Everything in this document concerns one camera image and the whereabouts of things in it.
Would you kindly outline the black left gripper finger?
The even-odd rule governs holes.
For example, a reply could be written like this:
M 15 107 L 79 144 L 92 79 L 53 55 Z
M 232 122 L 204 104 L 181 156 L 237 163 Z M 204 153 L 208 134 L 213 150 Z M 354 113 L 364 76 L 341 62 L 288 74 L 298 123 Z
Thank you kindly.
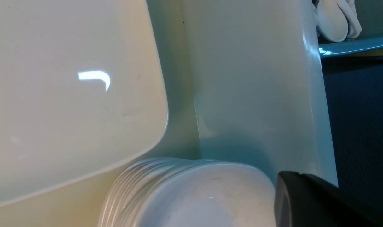
M 277 227 L 383 227 L 383 213 L 314 174 L 280 171 Z

